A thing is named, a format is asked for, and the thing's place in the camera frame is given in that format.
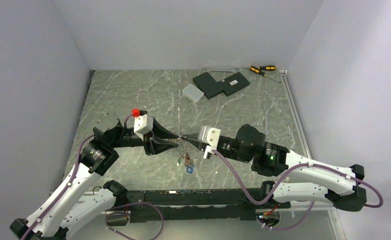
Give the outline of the silver disc keyring with keys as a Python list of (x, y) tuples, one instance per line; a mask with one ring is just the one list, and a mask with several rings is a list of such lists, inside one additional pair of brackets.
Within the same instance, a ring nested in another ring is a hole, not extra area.
[(178, 168), (184, 167), (186, 173), (192, 174), (195, 169), (195, 163), (186, 148), (185, 142), (181, 138), (169, 139), (168, 141), (178, 145), (178, 147), (175, 148), (175, 151), (177, 152), (176, 166)]

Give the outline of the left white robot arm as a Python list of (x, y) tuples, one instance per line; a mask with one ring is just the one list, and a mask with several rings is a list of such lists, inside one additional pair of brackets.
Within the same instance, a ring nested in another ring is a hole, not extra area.
[(83, 203), (79, 199), (119, 158), (118, 148), (143, 147), (148, 156), (177, 148), (178, 136), (161, 126), (146, 111), (134, 109), (133, 127), (114, 113), (97, 120), (93, 134), (79, 146), (71, 171), (50, 197), (26, 218), (17, 218), (10, 230), (21, 240), (66, 240), (103, 211), (121, 210), (127, 189), (117, 181), (105, 183), (100, 193)]

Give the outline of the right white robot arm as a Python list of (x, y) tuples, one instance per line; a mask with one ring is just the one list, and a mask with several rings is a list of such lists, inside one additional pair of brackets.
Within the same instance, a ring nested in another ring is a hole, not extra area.
[(264, 181), (259, 199), (236, 180), (248, 200), (266, 208), (274, 204), (323, 202), (347, 212), (358, 212), (367, 205), (366, 190), (360, 187), (364, 168), (354, 164), (338, 167), (304, 157), (288, 148), (266, 141), (264, 133), (244, 124), (234, 138), (221, 135), (218, 128), (203, 126), (199, 133), (185, 134), (183, 140), (204, 152), (204, 159), (216, 155), (230, 166), (230, 160), (250, 163), (251, 170), (277, 180)]

